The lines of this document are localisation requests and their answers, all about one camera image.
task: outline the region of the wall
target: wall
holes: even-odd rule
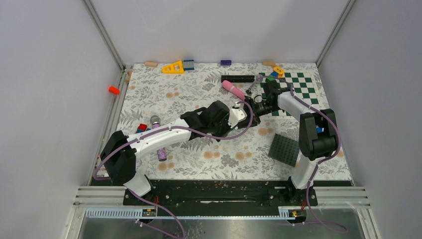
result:
[[[320,67],[383,239],[420,238],[422,2],[357,1]]]
[[[119,70],[80,0],[0,2],[0,238],[60,237]]]
[[[126,64],[315,62],[347,0],[92,0]]]

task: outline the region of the purple microphone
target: purple microphone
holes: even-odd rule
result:
[[[151,116],[151,124],[152,124],[152,128],[157,128],[160,127],[160,117],[158,116]],[[160,148],[157,150],[157,155],[158,155],[158,161],[166,161],[167,160],[167,154],[166,154],[166,149],[165,148]]]

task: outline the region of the floral tablecloth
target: floral tablecloth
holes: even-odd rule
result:
[[[163,66],[134,65],[117,130],[133,134],[140,123],[151,127],[152,115],[158,115],[161,124],[166,124],[186,111],[208,107],[216,100],[231,107],[238,98],[221,87],[221,75],[272,72],[271,67],[262,64],[195,64],[195,70],[184,74],[162,74]],[[319,103],[323,109],[328,108],[315,64],[284,64],[283,69],[311,73],[318,87]],[[243,91],[250,86],[235,85]],[[229,136],[239,132],[240,129],[235,130]],[[204,137],[176,143],[166,147],[167,161],[159,162],[154,152],[137,161],[137,170],[150,179],[286,180],[294,168],[267,156],[275,133],[298,140],[299,123],[292,117],[263,119],[260,125],[233,140],[217,142]],[[105,173],[104,169],[99,172],[100,175]],[[316,179],[351,179],[343,150],[320,166]]]

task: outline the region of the green and white checkerboard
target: green and white checkerboard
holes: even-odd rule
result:
[[[293,83],[293,88],[298,97],[302,98],[306,103],[311,104],[316,109],[320,109],[318,100],[319,92],[318,87],[315,84],[313,74],[308,72],[285,72],[283,79],[285,79],[287,82]],[[263,99],[266,98],[263,84],[265,84],[265,81],[269,80],[274,80],[274,78],[268,77],[264,79],[259,86],[258,92],[260,92]],[[275,81],[279,83],[280,88],[287,87],[286,83],[280,83],[279,80]],[[262,119],[279,119],[280,117],[293,118],[288,112],[283,112],[282,110],[261,116]]]

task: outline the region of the pink microphone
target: pink microphone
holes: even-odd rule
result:
[[[232,94],[239,97],[241,100],[245,100],[245,93],[239,90],[239,88],[234,86],[231,82],[223,81],[221,85],[223,86],[223,88],[230,91]]]

